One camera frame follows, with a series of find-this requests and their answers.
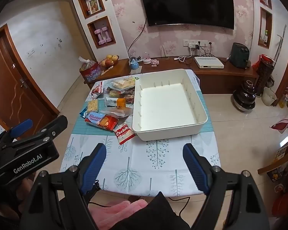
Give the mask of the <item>small blue snack packet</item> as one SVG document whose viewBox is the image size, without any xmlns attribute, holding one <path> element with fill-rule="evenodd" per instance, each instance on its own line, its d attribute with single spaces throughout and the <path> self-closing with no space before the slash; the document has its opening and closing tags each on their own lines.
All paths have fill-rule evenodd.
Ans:
<svg viewBox="0 0 288 230">
<path fill-rule="evenodd" d="M 86 118 L 87 116 L 87 106 L 79 113 L 82 118 Z"/>
</svg>

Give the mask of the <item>red white Cookies packet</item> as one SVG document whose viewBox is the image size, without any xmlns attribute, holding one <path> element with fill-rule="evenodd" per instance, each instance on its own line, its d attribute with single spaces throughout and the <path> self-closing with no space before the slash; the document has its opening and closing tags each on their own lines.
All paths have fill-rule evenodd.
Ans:
<svg viewBox="0 0 288 230">
<path fill-rule="evenodd" d="M 125 144 L 127 141 L 136 136 L 136 133 L 134 133 L 132 128 L 126 123 L 116 126 L 114 128 L 114 133 L 120 145 Z"/>
</svg>

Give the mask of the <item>red blue biscuit packet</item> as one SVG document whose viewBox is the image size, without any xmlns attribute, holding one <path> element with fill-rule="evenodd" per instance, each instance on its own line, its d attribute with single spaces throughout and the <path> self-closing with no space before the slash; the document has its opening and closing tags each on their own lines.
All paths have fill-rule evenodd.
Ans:
<svg viewBox="0 0 288 230">
<path fill-rule="evenodd" d="M 88 113 L 85 122 L 94 127 L 98 127 L 104 130 L 112 131 L 118 123 L 118 119 L 110 115 L 102 113 L 91 112 Z"/>
</svg>

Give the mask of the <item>pale rice cracker block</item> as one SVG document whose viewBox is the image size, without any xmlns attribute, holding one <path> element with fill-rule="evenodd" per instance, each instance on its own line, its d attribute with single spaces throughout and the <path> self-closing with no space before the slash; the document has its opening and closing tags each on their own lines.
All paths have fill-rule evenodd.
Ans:
<svg viewBox="0 0 288 230">
<path fill-rule="evenodd" d="M 99 102 L 98 99 L 93 99 L 87 104 L 87 113 L 98 112 L 99 111 Z"/>
</svg>

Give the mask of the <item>clear pack orange puffs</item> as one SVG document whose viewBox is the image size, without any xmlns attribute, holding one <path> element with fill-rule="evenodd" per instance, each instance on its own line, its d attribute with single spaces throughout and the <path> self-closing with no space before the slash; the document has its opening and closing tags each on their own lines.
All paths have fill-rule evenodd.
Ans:
<svg viewBox="0 0 288 230">
<path fill-rule="evenodd" d="M 125 118 L 132 115 L 133 109 L 132 108 L 115 108 L 115 107 L 108 107 L 100 110 L 100 113 L 105 115 L 110 115 L 115 118 Z"/>
</svg>

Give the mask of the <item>red white candy bag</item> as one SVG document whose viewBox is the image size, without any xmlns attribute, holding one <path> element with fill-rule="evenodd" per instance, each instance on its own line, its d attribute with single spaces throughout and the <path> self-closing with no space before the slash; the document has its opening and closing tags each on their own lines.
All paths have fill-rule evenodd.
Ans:
<svg viewBox="0 0 288 230">
<path fill-rule="evenodd" d="M 97 99 L 101 94 L 103 94 L 104 90 L 104 82 L 99 81 L 94 84 L 92 90 L 91 90 L 91 97 L 92 99 Z"/>
</svg>

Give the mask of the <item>white orange snack bar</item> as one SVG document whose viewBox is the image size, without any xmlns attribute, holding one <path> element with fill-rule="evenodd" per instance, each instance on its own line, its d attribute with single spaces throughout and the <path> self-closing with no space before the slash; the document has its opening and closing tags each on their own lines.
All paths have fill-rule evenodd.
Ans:
<svg viewBox="0 0 288 230">
<path fill-rule="evenodd" d="M 126 106 L 125 98 L 105 97 L 104 103 L 107 107 L 124 108 Z"/>
</svg>

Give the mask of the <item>yellow rice cracker pack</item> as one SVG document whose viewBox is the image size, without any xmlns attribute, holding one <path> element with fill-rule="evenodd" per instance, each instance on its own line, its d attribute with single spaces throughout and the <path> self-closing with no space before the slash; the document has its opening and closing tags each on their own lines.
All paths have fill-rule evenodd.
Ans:
<svg viewBox="0 0 288 230">
<path fill-rule="evenodd" d="M 108 96 L 111 98 L 123 98 L 124 94 L 117 90 L 108 91 Z"/>
</svg>

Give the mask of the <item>dark nut snack bag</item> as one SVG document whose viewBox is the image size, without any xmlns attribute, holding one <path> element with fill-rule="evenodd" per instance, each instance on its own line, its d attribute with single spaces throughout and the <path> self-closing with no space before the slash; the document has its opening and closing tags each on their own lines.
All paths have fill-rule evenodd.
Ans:
<svg viewBox="0 0 288 230">
<path fill-rule="evenodd" d="M 128 103 L 128 104 L 134 103 L 134 94 L 120 94 L 119 98 L 124 98 L 125 103 Z"/>
</svg>

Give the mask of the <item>large beige cracker bag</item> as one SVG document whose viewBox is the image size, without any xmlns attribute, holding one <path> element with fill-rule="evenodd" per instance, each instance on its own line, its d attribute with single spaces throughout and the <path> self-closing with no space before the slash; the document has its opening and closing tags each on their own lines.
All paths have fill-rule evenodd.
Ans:
<svg viewBox="0 0 288 230">
<path fill-rule="evenodd" d="M 114 80 L 111 82 L 111 87 L 118 91 L 128 90 L 133 88 L 134 86 L 135 86 L 135 79 L 133 77 Z"/>
</svg>

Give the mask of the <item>patterned tablecloth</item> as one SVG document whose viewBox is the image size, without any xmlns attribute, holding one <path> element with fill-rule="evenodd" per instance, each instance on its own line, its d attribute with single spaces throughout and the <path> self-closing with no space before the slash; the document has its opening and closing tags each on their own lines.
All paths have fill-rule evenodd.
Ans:
<svg viewBox="0 0 288 230">
<path fill-rule="evenodd" d="M 116 135 L 71 134 L 61 170 L 78 165 L 98 143 L 105 145 L 107 156 L 97 178 L 101 188 L 110 192 L 139 196 L 162 192 L 167 197 L 198 194 L 183 159 L 187 143 L 211 165 L 221 164 L 214 131 L 153 141 L 143 141 L 136 135 L 123 145 Z"/>
</svg>

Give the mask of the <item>wooden TV cabinet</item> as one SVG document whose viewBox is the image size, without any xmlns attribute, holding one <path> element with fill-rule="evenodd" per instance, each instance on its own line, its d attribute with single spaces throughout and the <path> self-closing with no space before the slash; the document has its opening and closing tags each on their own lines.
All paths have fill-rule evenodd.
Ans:
<svg viewBox="0 0 288 230">
<path fill-rule="evenodd" d="M 255 83 L 258 78 L 258 74 L 251 67 L 239 69 L 230 62 L 226 62 L 223 69 L 201 69 L 194 60 L 180 63 L 173 57 L 161 57 L 158 61 L 157 67 L 142 64 L 140 73 L 131 74 L 128 60 L 118 60 L 117 65 L 110 71 L 93 81 L 84 79 L 84 83 L 93 88 L 98 81 L 107 83 L 134 77 L 136 84 L 143 81 L 145 88 L 192 83 L 194 89 L 200 90 L 202 94 L 231 94 L 245 81 Z"/>
</svg>

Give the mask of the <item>white set-top box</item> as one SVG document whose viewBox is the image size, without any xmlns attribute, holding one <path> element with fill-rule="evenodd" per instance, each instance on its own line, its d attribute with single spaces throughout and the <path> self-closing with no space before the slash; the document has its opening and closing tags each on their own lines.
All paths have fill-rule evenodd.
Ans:
<svg viewBox="0 0 288 230">
<path fill-rule="evenodd" d="M 200 69 L 223 69 L 224 64 L 216 57 L 194 57 Z"/>
</svg>

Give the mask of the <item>pink toy figurine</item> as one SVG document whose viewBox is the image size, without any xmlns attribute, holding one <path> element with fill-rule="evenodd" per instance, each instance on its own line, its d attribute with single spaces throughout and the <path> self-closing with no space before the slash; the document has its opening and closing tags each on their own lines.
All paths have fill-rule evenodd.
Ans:
<svg viewBox="0 0 288 230">
<path fill-rule="evenodd" d="M 156 59 L 151 60 L 151 66 L 152 67 L 157 67 L 158 65 L 159 65 L 159 60 L 156 60 Z"/>
</svg>

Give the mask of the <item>framed picture in niche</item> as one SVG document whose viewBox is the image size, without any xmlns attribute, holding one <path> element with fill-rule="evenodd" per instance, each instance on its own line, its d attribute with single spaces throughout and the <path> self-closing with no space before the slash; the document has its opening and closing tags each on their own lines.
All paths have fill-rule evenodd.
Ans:
<svg viewBox="0 0 288 230">
<path fill-rule="evenodd" d="M 101 10 L 101 5 L 99 0 L 89 0 L 87 2 L 90 14 L 95 14 Z"/>
</svg>

